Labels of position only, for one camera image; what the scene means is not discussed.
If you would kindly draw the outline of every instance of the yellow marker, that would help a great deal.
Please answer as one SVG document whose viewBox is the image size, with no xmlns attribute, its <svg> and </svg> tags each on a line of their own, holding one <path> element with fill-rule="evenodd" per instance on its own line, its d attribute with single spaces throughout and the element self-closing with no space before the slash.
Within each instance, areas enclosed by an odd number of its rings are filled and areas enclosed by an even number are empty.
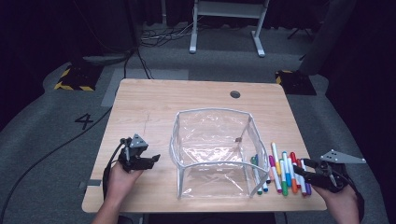
<svg viewBox="0 0 396 224">
<path fill-rule="evenodd" d="M 275 159 L 275 168 L 278 175 L 282 175 L 282 171 L 280 170 L 279 158 L 277 157 L 276 145 L 275 142 L 271 143 L 271 147 L 273 149 L 273 156 Z"/>
</svg>

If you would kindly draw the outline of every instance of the hand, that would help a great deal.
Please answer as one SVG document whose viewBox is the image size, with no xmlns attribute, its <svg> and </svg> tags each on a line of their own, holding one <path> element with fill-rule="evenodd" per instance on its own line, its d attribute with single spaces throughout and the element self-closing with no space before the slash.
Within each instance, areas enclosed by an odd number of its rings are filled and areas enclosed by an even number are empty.
<svg viewBox="0 0 396 224">
<path fill-rule="evenodd" d="M 337 193 L 315 186 L 312 188 L 324 199 L 337 223 L 360 223 L 358 197 L 352 187 L 348 185 Z"/>
<path fill-rule="evenodd" d="M 111 168 L 105 201 L 93 219 L 92 224 L 117 223 L 120 207 L 143 171 L 127 173 L 119 162 Z"/>
<path fill-rule="evenodd" d="M 122 169 L 122 165 L 116 162 L 110 171 L 106 199 L 111 200 L 113 203 L 121 204 L 142 173 L 142 170 L 127 173 Z"/>
</svg>

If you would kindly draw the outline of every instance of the hazard tape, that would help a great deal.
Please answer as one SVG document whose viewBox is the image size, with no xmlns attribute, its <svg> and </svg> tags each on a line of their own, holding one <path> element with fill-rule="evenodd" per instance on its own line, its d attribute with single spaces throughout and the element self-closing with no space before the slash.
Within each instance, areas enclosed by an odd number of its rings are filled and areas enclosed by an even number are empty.
<svg viewBox="0 0 396 224">
<path fill-rule="evenodd" d="M 280 77 L 279 73 L 293 73 L 292 71 L 288 71 L 288 70 L 281 70 L 281 71 L 276 71 L 275 72 L 275 79 L 276 79 L 276 84 L 282 85 L 282 78 Z"/>
<path fill-rule="evenodd" d="M 94 86 L 85 86 L 85 85 L 73 85 L 73 84 L 64 84 L 65 80 L 69 78 L 71 75 L 71 65 L 67 66 L 67 68 L 64 70 L 64 72 L 61 75 L 61 78 L 59 78 L 58 83 L 55 85 L 54 89 L 55 90 L 67 90 L 67 91 L 94 91 L 95 87 Z"/>
</svg>

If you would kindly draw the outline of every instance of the clear plastic bag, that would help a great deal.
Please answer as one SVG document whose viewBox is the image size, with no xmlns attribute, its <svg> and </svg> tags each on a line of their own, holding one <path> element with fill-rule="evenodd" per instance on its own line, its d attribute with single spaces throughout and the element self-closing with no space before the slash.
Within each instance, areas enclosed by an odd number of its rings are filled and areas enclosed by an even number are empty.
<svg viewBox="0 0 396 224">
<path fill-rule="evenodd" d="M 253 197 L 267 180 L 268 157 L 253 117 L 227 108 L 176 115 L 170 156 L 177 197 Z M 255 157 L 258 165 L 250 159 Z"/>
</svg>

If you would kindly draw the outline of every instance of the cable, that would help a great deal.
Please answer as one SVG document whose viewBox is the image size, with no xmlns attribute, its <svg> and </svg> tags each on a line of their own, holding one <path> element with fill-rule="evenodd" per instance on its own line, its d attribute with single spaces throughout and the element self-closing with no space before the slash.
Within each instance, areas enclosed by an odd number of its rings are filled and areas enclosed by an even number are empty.
<svg viewBox="0 0 396 224">
<path fill-rule="evenodd" d="M 113 163 L 113 159 L 116 156 L 117 152 L 119 151 L 120 147 L 125 144 L 125 139 L 121 139 L 120 144 L 117 146 L 116 150 L 114 150 L 113 155 L 111 156 L 110 160 L 107 163 L 105 170 L 103 171 L 102 177 L 102 188 L 103 188 L 103 198 L 106 198 L 107 195 L 107 182 L 108 177 L 110 175 L 111 164 Z"/>
<path fill-rule="evenodd" d="M 126 64 L 128 63 L 129 59 L 132 57 L 133 54 L 134 54 L 133 52 L 130 52 L 128 58 L 125 60 L 125 63 L 124 63 L 124 78 L 126 78 Z"/>
<path fill-rule="evenodd" d="M 137 50 L 137 56 L 139 56 L 140 62 L 142 63 L 143 69 L 145 70 L 146 76 L 148 79 L 154 79 L 154 77 L 151 74 L 151 71 L 149 70 L 149 68 L 146 65 L 146 61 L 142 59 L 142 56 L 140 55 L 140 51 L 139 49 Z"/>
<path fill-rule="evenodd" d="M 17 188 L 17 186 L 20 184 L 20 182 L 23 180 L 23 178 L 33 169 L 35 168 L 40 162 L 42 162 L 44 159 L 46 159 L 48 156 L 50 156 L 52 153 L 56 152 L 57 150 L 59 150 L 60 148 L 68 145 L 69 143 L 73 142 L 74 140 L 78 139 L 79 137 L 81 137 L 84 133 L 86 133 L 87 131 L 89 131 L 92 127 L 94 127 L 97 123 L 99 123 L 99 121 L 101 121 L 107 114 L 108 112 L 110 112 L 112 107 L 110 107 L 107 112 L 101 117 L 99 118 L 99 120 L 97 120 L 93 125 L 91 125 L 90 127 L 88 127 L 87 130 L 85 130 L 82 133 L 79 133 L 78 135 L 76 135 L 75 137 L 73 137 L 72 139 L 68 140 L 67 142 L 61 144 L 59 147 L 56 147 L 55 149 L 53 149 L 52 151 L 50 151 L 49 153 L 47 153 L 44 157 L 42 157 L 40 160 L 36 161 L 33 165 L 31 165 L 24 173 L 23 175 L 20 176 L 20 178 L 17 180 L 17 182 L 15 182 L 14 186 L 12 187 L 11 191 L 8 193 L 8 196 L 6 198 L 6 202 L 3 205 L 3 209 L 1 212 L 1 216 L 0 216 L 0 224 L 3 224 L 3 220 L 4 220 L 4 216 L 6 213 L 6 209 L 7 209 L 7 205 L 9 200 L 11 199 L 12 194 L 14 193 L 14 190 Z"/>
<path fill-rule="evenodd" d="M 289 223 L 289 222 L 288 222 L 288 216 L 286 215 L 285 212 L 283 213 L 283 217 L 285 218 L 285 224 L 288 224 L 288 223 Z"/>
<path fill-rule="evenodd" d="M 124 55 L 122 57 L 117 57 L 117 58 L 113 58 L 113 59 L 102 59 L 102 60 L 94 60 L 94 59 L 92 59 L 92 58 L 97 58 L 97 57 L 99 57 L 99 56 L 83 57 L 83 59 L 87 63 L 89 63 L 89 64 L 91 64 L 93 66 L 108 66 L 108 65 L 115 64 L 115 63 L 124 62 L 125 60 L 128 59 L 129 53 L 126 52 L 126 53 L 124 53 Z"/>
<path fill-rule="evenodd" d="M 165 29 L 161 34 L 156 34 L 154 30 L 146 30 L 142 34 L 142 38 L 140 39 L 140 45 L 148 48 L 152 47 L 160 47 L 166 43 L 168 43 L 171 40 L 177 40 L 182 38 L 185 35 L 191 35 L 191 33 L 188 33 L 188 31 L 191 29 L 192 23 L 188 24 L 187 26 L 183 28 L 178 28 L 175 30 L 175 28 L 171 28 L 171 32 L 165 33 L 168 29 Z M 145 40 L 155 40 L 155 43 L 149 43 L 145 42 Z"/>
</svg>

